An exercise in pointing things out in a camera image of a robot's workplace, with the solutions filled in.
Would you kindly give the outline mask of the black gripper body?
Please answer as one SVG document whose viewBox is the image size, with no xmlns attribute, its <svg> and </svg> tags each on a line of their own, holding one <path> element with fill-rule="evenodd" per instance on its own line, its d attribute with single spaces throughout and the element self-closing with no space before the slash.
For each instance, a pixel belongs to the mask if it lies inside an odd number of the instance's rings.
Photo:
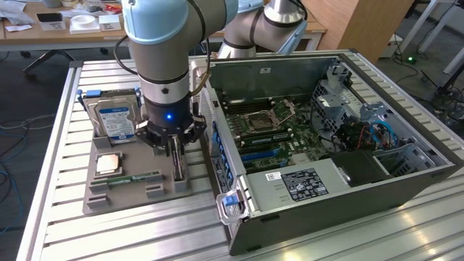
<svg viewBox="0 0 464 261">
<path fill-rule="evenodd" d="M 193 123 L 193 117 L 189 111 L 189 99 L 181 99 L 176 103 L 160 104 L 145 99 L 145 108 L 148 114 L 148 128 L 159 133 L 163 129 L 185 130 Z"/>
</svg>

